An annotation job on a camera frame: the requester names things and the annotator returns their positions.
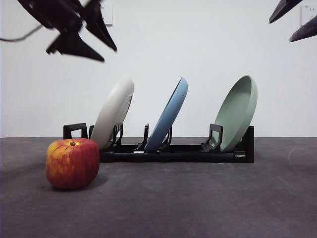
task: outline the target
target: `red apple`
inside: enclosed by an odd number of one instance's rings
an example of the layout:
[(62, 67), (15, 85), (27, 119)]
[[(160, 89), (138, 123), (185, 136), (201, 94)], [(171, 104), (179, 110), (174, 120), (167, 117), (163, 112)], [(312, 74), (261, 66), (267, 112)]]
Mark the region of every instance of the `red apple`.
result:
[(62, 189), (77, 189), (90, 184), (98, 174), (98, 144), (89, 139), (54, 141), (46, 156), (49, 182)]

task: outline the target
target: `cable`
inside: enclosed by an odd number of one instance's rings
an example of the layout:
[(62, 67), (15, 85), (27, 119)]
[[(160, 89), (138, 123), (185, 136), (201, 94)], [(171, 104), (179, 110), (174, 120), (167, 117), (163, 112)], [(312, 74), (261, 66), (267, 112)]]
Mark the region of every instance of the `cable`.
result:
[(35, 29), (33, 29), (32, 31), (30, 31), (29, 33), (27, 33), (25, 36), (21, 37), (21, 38), (17, 38), (17, 39), (4, 39), (4, 38), (0, 38), (0, 41), (6, 41), (6, 42), (19, 42), (19, 41), (23, 41), (25, 40), (27, 37), (29, 37), (30, 35), (32, 35), (34, 32), (38, 31), (43, 25), (39, 25), (37, 26)]

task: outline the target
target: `dish rack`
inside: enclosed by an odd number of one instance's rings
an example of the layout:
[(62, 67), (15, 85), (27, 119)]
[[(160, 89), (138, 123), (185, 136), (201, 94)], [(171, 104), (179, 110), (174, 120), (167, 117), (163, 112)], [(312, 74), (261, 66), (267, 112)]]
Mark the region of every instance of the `dish rack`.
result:
[[(94, 126), (89, 127), (89, 137), (85, 123), (64, 125), (63, 138), (72, 139), (72, 131), (81, 130), (81, 138), (91, 137)], [(210, 145), (213, 132), (218, 133), (218, 141)], [(210, 124), (209, 137), (200, 145), (173, 145), (172, 128), (161, 146), (153, 152), (145, 152), (149, 125), (144, 127), (144, 137), (138, 144), (122, 144), (123, 124), (113, 128), (111, 145), (100, 151), (102, 163), (115, 162), (208, 162), (208, 163), (254, 163), (254, 127), (249, 126), (241, 141), (230, 152), (221, 152), (223, 127)]]

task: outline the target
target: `wall outlet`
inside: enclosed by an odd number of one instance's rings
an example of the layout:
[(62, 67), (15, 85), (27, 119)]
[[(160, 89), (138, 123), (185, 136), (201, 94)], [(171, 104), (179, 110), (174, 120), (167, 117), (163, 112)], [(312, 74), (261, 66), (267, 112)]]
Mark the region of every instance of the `wall outlet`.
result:
[(101, 13), (103, 15), (104, 22), (106, 26), (113, 25), (113, 8), (111, 3), (101, 4)]
[(301, 7), (301, 26), (317, 16), (317, 5), (302, 5)]

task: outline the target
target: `white plate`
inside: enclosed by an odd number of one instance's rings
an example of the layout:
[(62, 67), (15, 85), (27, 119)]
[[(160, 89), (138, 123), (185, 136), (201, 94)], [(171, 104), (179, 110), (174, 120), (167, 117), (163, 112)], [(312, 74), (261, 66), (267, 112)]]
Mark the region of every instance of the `white plate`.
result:
[(123, 123), (131, 104), (133, 89), (133, 81), (124, 75), (108, 95), (91, 134), (91, 139), (98, 144), (100, 150), (111, 145), (113, 127)]

